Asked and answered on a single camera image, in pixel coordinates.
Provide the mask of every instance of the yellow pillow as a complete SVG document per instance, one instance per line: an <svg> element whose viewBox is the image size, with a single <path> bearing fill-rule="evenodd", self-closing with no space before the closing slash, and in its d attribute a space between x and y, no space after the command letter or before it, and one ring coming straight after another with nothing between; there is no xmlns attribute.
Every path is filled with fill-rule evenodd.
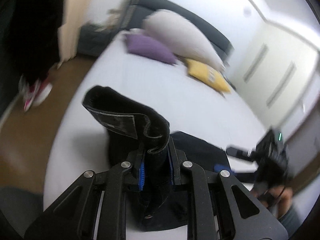
<svg viewBox="0 0 320 240"><path fill-rule="evenodd" d="M199 79L219 92L230 92L229 84L218 71L193 59L187 58L186 61L188 63L189 75Z"/></svg>

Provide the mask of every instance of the wooden floor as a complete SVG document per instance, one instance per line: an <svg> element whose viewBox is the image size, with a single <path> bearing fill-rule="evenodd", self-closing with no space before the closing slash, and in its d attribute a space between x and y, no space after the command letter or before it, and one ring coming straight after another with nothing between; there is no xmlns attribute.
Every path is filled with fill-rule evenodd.
<svg viewBox="0 0 320 240"><path fill-rule="evenodd" d="M50 71L53 88L38 107L23 112L19 98L0 131L0 187L42 193L51 146L76 89L94 58L77 56Z"/></svg>

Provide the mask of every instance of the gray upholstered headboard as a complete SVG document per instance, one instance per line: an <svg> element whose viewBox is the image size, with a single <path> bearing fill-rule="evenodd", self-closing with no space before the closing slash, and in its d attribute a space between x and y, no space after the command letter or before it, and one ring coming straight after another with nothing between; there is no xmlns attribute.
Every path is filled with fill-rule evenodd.
<svg viewBox="0 0 320 240"><path fill-rule="evenodd" d="M112 36L121 30L141 28L142 21L159 9L174 11L192 22L212 43L220 58L223 61L227 58L232 45L221 32L196 14L168 0L126 0L119 23Z"/></svg>

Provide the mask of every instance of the metal screw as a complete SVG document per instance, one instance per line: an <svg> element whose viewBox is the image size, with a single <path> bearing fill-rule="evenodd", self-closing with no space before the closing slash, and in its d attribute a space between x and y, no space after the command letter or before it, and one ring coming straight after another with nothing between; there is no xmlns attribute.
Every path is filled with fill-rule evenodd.
<svg viewBox="0 0 320 240"><path fill-rule="evenodd" d="M230 176L230 172L226 170L220 171L220 174L222 177L225 177L225 178Z"/></svg>
<svg viewBox="0 0 320 240"><path fill-rule="evenodd" d="M130 165L131 165L130 162L123 162L123 163L121 163L121 167L123 167L123 168L129 168Z"/></svg>
<svg viewBox="0 0 320 240"><path fill-rule="evenodd" d="M183 162L182 165L185 166L186 168L190 168L190 167L192 167L192 162L190 162L190 161L185 161L185 162Z"/></svg>
<svg viewBox="0 0 320 240"><path fill-rule="evenodd" d="M86 178L91 178L93 176L93 171L86 171L83 176L85 176Z"/></svg>

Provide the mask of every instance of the mattress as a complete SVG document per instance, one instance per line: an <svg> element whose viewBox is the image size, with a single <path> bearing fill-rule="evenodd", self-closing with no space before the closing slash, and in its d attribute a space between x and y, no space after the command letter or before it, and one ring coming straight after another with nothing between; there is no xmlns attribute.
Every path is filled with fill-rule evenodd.
<svg viewBox="0 0 320 240"><path fill-rule="evenodd" d="M54 140L45 184L46 209L84 171L109 169L107 133L82 106L87 90L109 86L119 93L154 108L170 122L171 132L180 130L218 147L254 148L265 128L251 109L232 91L224 96L188 76L179 62L167 65L128 54L120 32L94 63L71 100ZM228 157L234 171L255 171L255 163ZM140 232L127 222L127 239L186 239L186 227Z"/></svg>

